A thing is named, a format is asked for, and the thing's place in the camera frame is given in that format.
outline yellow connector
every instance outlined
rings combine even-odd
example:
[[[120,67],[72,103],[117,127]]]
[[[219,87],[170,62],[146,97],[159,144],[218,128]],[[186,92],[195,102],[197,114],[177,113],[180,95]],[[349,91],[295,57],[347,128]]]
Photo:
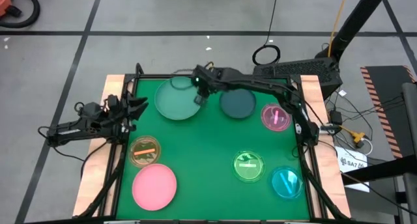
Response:
[[[361,142],[362,138],[365,136],[364,132],[360,132],[360,133],[354,132],[344,126],[340,126],[340,128],[342,128],[342,130],[349,132],[352,135],[352,138],[355,144],[358,144],[359,142]]]
[[[353,141],[354,143],[359,143],[361,141],[361,139],[365,136],[364,132],[360,132],[360,133],[352,133],[352,137],[353,137]]]

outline wooden table edge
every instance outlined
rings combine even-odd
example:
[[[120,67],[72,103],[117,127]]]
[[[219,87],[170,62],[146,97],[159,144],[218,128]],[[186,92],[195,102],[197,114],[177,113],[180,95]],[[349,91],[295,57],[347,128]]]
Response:
[[[106,78],[106,83],[104,85],[101,103],[103,104],[104,99],[107,98],[109,94],[115,94],[117,96],[121,95],[122,86],[123,86],[124,75],[108,75]],[[319,79],[317,76],[301,76],[302,80],[302,90],[304,93],[304,98],[306,101],[314,108],[316,114],[320,117],[323,122],[328,122],[326,108],[324,106],[324,101],[321,94]],[[315,118],[312,111],[308,108],[308,115],[310,116],[313,122],[316,122],[320,125],[320,122]],[[329,135],[320,135],[319,138],[321,141],[333,144],[333,139]],[[104,139],[93,139],[91,140],[89,146],[89,153],[93,151],[96,147],[101,145],[104,142]],[[104,148],[99,150],[96,154],[92,155],[90,159],[85,164],[84,176],[81,179],[79,185],[78,196],[76,199],[73,215],[78,215],[82,213],[94,200],[97,193],[103,186],[104,177],[106,173],[106,167],[109,159],[110,145],[106,145]],[[120,147],[117,148],[115,163],[113,168],[116,165],[119,159]],[[319,143],[315,146],[315,153],[317,157],[317,164],[319,167],[319,173],[321,177],[321,183],[323,189],[335,205],[348,217],[351,216],[349,205],[347,203],[345,188],[341,179],[339,172],[339,164],[336,153],[332,148],[323,143]],[[317,198],[317,193],[314,188],[310,186],[311,196],[313,198],[313,210],[315,217],[320,217],[320,206],[319,200]],[[104,215],[108,216],[111,213],[111,205],[113,202],[114,195],[114,184],[108,193],[108,198],[106,202],[106,209]]]

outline black floor line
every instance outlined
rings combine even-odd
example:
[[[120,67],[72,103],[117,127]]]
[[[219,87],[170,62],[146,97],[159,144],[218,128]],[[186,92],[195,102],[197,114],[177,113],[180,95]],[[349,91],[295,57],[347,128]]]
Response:
[[[82,36],[84,31],[0,31],[3,36]]]
[[[271,31],[271,36],[330,36],[320,31]],[[0,31],[3,36],[82,36],[84,31]],[[268,31],[89,31],[90,36],[266,36]],[[399,36],[398,32],[359,32],[358,37]],[[417,32],[404,33],[417,36]]]
[[[71,87],[72,81],[74,80],[74,76],[78,68],[79,60],[81,59],[81,56],[83,54],[83,50],[85,47],[85,43],[88,38],[88,32],[91,30],[91,26],[93,25],[93,20],[94,20],[94,17],[96,16],[97,8],[99,4],[100,4],[100,0],[94,0],[94,4],[90,12],[89,19],[87,20],[87,24],[83,32],[83,36],[81,38],[81,41],[79,42],[77,52],[75,54],[74,60],[72,61],[70,71],[68,73],[63,91],[61,93],[61,97],[59,98],[57,109],[55,110],[55,113],[53,115],[51,126],[57,125],[59,123],[59,119],[61,118],[61,115],[63,113],[65,102],[66,102],[66,99],[68,98],[68,93],[70,92],[70,87]],[[26,219],[27,212],[29,211],[29,207],[31,205],[33,195],[35,194],[36,187],[38,186],[39,179],[42,174],[42,170],[44,169],[49,151],[50,151],[50,147],[45,141],[42,146],[42,150],[40,151],[38,161],[36,162],[35,170],[33,171],[31,180],[29,182],[29,186],[27,187],[25,196],[23,197],[23,201],[20,206],[15,223],[18,223],[18,224],[23,223]]]
[[[407,54],[407,57],[410,60],[411,66],[414,69],[414,71],[417,73],[417,60],[414,52],[412,51],[409,41],[407,40],[405,33],[403,32],[401,26],[399,25],[399,22],[394,14],[394,11],[392,10],[392,7],[388,0],[382,0],[384,3],[385,9],[391,19],[392,24],[394,25],[395,30],[399,34],[399,39],[401,41],[401,44],[403,45],[404,51]]]

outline white cable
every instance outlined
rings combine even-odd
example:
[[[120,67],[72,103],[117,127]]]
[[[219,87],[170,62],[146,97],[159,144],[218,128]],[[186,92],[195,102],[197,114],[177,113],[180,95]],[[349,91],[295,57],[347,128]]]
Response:
[[[344,143],[346,143],[346,145],[348,145],[349,147],[351,147],[355,152],[358,152],[358,149],[356,149],[353,145],[351,145],[349,142],[347,142],[345,139],[343,139],[342,137],[340,137],[340,136],[338,136],[338,135],[336,135],[336,137],[338,138],[338,139],[340,139],[340,140],[342,140]],[[371,149],[369,150],[369,152],[368,153],[362,153],[363,155],[365,155],[365,156],[368,156],[368,155],[370,155],[371,153],[372,153],[372,150],[373,150],[373,145],[372,145],[372,143],[371,143],[371,141],[370,140],[368,140],[368,139],[366,139],[366,138],[361,138],[361,141],[367,141],[368,143],[369,143],[369,145],[370,145],[370,147],[371,147]]]
[[[372,145],[372,143],[371,143],[371,141],[369,140],[369,139],[366,139],[366,138],[361,138],[360,139],[361,141],[367,141],[367,143],[369,143],[369,145],[371,146],[371,149],[369,150],[369,152],[368,153],[366,153],[365,154],[365,156],[367,156],[367,155],[369,155],[369,154],[371,154],[371,152],[372,152],[372,150],[373,150],[373,145]]]

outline green petri dish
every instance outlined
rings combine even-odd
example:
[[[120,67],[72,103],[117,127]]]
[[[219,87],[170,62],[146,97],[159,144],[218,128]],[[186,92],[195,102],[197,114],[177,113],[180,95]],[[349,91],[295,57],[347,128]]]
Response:
[[[243,182],[256,182],[263,176],[265,163],[251,151],[238,152],[233,158],[233,172]]]
[[[295,199],[303,190],[301,176],[290,167],[278,167],[272,172],[272,187],[284,199]]]
[[[195,115],[200,105],[194,102],[197,88],[188,77],[173,77],[163,82],[155,93],[155,106],[164,117],[184,120]]]

